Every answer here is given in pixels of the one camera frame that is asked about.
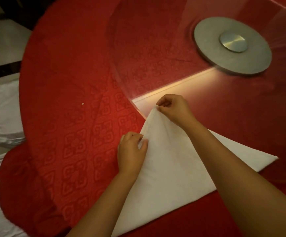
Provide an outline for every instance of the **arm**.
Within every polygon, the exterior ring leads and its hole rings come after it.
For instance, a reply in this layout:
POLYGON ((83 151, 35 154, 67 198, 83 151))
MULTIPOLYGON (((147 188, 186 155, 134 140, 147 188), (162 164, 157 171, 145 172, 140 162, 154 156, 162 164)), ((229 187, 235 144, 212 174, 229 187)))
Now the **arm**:
POLYGON ((240 230, 246 236, 286 236, 286 195, 201 125, 182 96, 165 95, 157 105, 189 136, 240 230))
POLYGON ((143 135, 129 132, 123 135, 118 146, 119 173, 93 207, 66 237, 110 237, 127 195, 143 165, 148 141, 141 149, 138 142, 143 135))

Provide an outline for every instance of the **red patterned fabric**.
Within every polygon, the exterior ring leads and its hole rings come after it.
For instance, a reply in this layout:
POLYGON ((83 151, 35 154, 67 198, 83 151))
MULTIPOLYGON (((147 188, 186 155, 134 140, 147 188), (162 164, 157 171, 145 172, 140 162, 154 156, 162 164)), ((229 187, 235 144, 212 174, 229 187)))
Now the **red patterned fabric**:
MULTIPOLYGON (((278 155, 262 174, 286 193, 284 8, 269 0, 58 0, 33 31, 22 62, 27 142, 0 167, 6 217, 31 236, 64 235, 73 227, 117 173, 121 135, 144 123, 127 98, 210 67, 191 33, 199 20, 216 15, 260 31, 274 47, 273 63, 256 79, 221 76, 225 82, 207 93, 201 108, 195 95, 192 108, 213 131, 278 155), (212 98, 216 93, 225 93, 219 101, 228 112, 212 98), (264 105, 275 108, 263 112, 264 105)), ((217 192, 125 236, 195 234, 240 235, 217 192)))

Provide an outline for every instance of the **metal center cap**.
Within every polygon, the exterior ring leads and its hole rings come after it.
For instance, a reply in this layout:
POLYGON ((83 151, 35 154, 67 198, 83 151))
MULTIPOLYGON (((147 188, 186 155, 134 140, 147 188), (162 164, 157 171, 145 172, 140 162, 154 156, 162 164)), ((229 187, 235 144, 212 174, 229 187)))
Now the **metal center cap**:
POLYGON ((240 35, 224 32, 220 35, 220 43, 228 50, 241 53, 247 50, 248 42, 240 35))

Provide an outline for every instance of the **red tablecloth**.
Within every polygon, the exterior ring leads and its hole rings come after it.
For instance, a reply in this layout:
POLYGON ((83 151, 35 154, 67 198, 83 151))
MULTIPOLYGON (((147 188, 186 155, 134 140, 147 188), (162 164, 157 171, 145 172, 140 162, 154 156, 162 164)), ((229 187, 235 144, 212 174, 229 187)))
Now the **red tablecloth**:
MULTIPOLYGON (((286 7, 286 0, 277 0, 286 7)), ((64 235, 117 173, 122 134, 144 119, 128 100, 210 67, 192 30, 210 16, 258 30, 273 51, 254 78, 219 73, 188 99, 208 128, 279 156, 262 175, 286 193, 286 8, 270 0, 58 0, 20 73, 27 142, 0 167, 0 205, 31 236, 64 235)), ((217 192, 126 236, 239 235, 217 192)))

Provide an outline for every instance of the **embossed pattern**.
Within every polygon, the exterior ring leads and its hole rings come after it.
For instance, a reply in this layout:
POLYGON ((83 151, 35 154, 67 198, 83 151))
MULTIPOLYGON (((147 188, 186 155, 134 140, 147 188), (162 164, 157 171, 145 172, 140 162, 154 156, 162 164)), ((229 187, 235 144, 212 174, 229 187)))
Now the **embossed pattern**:
MULTIPOLYGON (((286 5, 286 0, 276 1, 286 5)), ((260 109, 240 111, 238 106, 253 103, 237 98, 246 93, 256 103, 286 101, 286 31, 277 28, 286 26, 284 8, 269 0, 58 0, 40 19, 23 58, 19 95, 28 141, 10 151, 0 168, 0 205, 6 217, 31 236, 64 236, 117 173, 121 135, 139 132, 144 123, 128 98, 210 67, 195 51, 191 33, 199 20, 217 15, 238 17, 260 30, 274 48, 275 68, 252 82, 220 76, 233 85, 220 82, 215 93, 224 94, 222 102, 208 94, 199 118, 210 129, 221 134, 228 129, 234 140, 241 137, 243 144, 259 149, 262 143, 251 136, 274 136, 261 150, 283 162, 263 175, 280 182, 286 193, 286 135, 280 134, 286 125, 278 115, 286 116, 286 105, 269 114, 278 116, 276 122, 263 112, 280 131, 253 135, 255 124, 263 128, 257 121, 260 109), (276 84, 271 76, 278 77, 276 84), (254 92, 248 92, 252 86, 254 92), (225 108, 215 103, 228 105, 235 115, 223 115, 225 108), (221 115, 218 120, 205 114, 210 108, 221 115)), ((217 192, 125 236, 195 233, 239 235, 217 192)))

